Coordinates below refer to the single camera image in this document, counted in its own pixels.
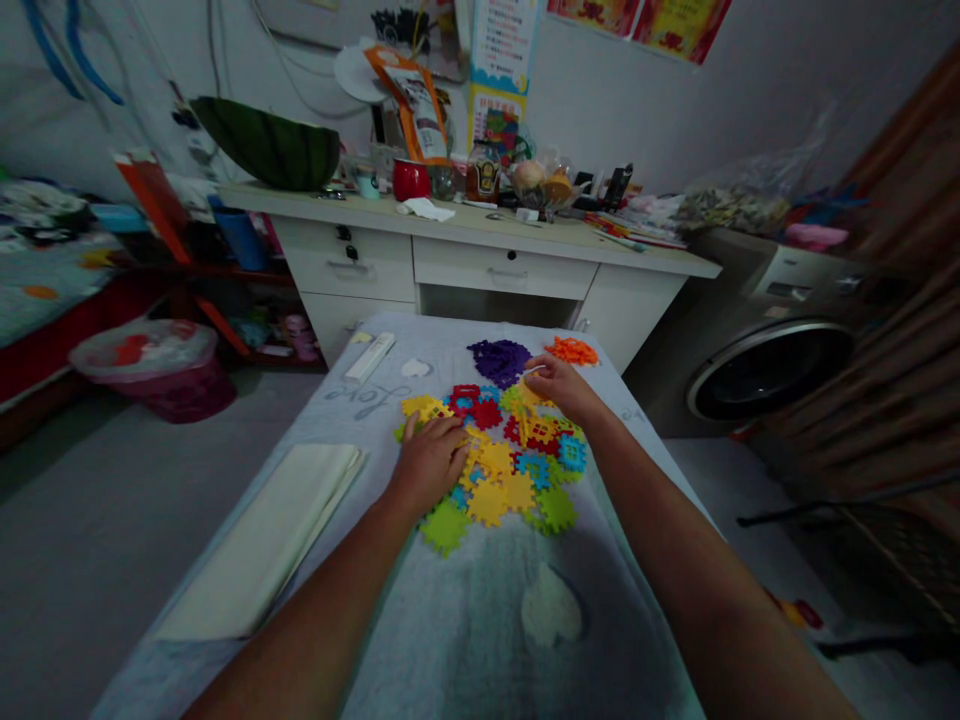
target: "table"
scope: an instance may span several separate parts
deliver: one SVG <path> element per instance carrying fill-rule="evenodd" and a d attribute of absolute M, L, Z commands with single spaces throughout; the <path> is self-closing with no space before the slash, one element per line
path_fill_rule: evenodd
<path fill-rule="evenodd" d="M 456 211 L 440 223 L 399 215 L 392 198 L 321 200 L 257 183 L 220 195 L 270 214 L 329 367 L 361 318 L 391 310 L 588 331 L 623 373 L 686 279 L 721 270 L 681 250 L 624 248 L 579 220 L 496 221 L 438 201 Z"/>
<path fill-rule="evenodd" d="M 454 384 L 484 383 L 466 350 L 478 340 L 506 338 L 538 352 L 553 339 L 541 328 L 398 313 L 378 313 L 362 327 L 372 335 L 395 333 L 396 345 L 359 388 L 342 378 L 366 346 L 346 347 L 153 627 L 292 445 L 353 443 L 369 457 L 286 597 L 386 486 L 399 451 L 393 430 L 402 421 L 405 397 L 442 397 Z M 569 335 L 596 342 L 589 335 Z M 601 348 L 598 354 L 601 365 L 582 369 L 584 377 L 706 515 L 610 358 Z M 412 357 L 429 364 L 431 372 L 403 377 L 400 368 Z M 442 559 L 418 533 L 412 535 L 381 598 L 343 717 L 426 718 L 466 709 L 483 717 L 702 717 L 669 627 L 627 548 L 592 460 L 581 483 L 568 487 L 579 519 L 557 538 L 508 516 L 498 529 L 471 525 L 461 547 Z M 522 592 L 541 561 L 570 581 L 586 607 L 585 636 L 549 650 L 535 646 L 520 625 Z M 242 646 L 154 642 L 152 629 L 108 687 L 94 718 L 179 717 Z"/>

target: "washing machine door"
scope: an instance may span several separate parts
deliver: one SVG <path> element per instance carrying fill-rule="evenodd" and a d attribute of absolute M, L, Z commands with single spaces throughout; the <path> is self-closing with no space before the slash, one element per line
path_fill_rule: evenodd
<path fill-rule="evenodd" d="M 828 320 L 793 320 L 738 340 L 690 381 L 687 407 L 703 420 L 749 420 L 812 392 L 846 365 L 853 334 Z"/>

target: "person's arm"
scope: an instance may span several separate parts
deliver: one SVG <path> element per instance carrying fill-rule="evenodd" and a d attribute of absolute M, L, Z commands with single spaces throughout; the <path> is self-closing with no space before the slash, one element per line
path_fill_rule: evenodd
<path fill-rule="evenodd" d="M 237 655 L 184 718 L 335 717 L 370 617 L 417 521 L 449 492 L 466 463 L 457 418 L 414 435 L 407 419 L 390 484 L 277 616 Z"/>
<path fill-rule="evenodd" d="M 570 365 L 531 359 L 529 387 L 587 436 L 624 534 L 708 716 L 857 717 L 769 596 Z"/>

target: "orange packaging bag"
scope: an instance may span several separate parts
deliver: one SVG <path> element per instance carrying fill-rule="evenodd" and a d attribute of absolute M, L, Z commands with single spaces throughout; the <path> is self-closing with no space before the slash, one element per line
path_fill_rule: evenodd
<path fill-rule="evenodd" d="M 446 165 L 447 135 L 430 71 L 383 45 L 363 54 L 400 106 L 400 125 L 410 159 Z"/>

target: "desk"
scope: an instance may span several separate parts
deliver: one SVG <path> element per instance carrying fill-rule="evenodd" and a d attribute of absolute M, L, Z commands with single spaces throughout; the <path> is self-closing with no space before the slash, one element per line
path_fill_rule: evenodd
<path fill-rule="evenodd" d="M 457 213 L 438 223 L 399 215 L 392 198 L 320 200 L 256 183 L 220 194 L 270 214 L 331 367 L 360 320 L 394 311 L 589 332 L 622 373 L 686 279 L 721 269 L 681 250 L 638 253 L 565 218 L 528 226 L 437 202 Z"/>

